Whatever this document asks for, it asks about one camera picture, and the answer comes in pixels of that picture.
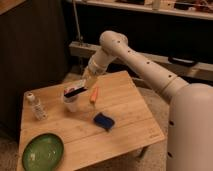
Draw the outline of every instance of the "small bottle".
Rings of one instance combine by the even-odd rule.
[[[44,108],[41,104],[40,99],[38,99],[37,97],[35,97],[35,95],[33,93],[28,93],[26,96],[29,105],[32,108],[32,111],[35,115],[35,117],[38,120],[43,120],[47,117],[46,112],[44,111]]]

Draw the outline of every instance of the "green plate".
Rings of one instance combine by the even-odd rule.
[[[24,150],[22,164],[26,171],[53,171],[62,158],[60,137],[46,133],[33,138]]]

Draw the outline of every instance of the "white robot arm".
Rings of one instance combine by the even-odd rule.
[[[100,44],[85,70],[87,83],[103,74],[115,58],[122,60],[170,104],[167,171],[212,171],[213,88],[187,83],[132,50],[120,33],[105,31]]]

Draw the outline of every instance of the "orange carrot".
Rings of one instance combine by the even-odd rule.
[[[98,87],[95,87],[90,96],[90,103],[95,103],[97,98],[98,98]]]

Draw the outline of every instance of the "sponge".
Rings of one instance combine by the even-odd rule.
[[[104,128],[106,131],[109,131],[115,124],[115,121],[113,119],[105,116],[102,112],[98,113],[93,120],[96,125]]]

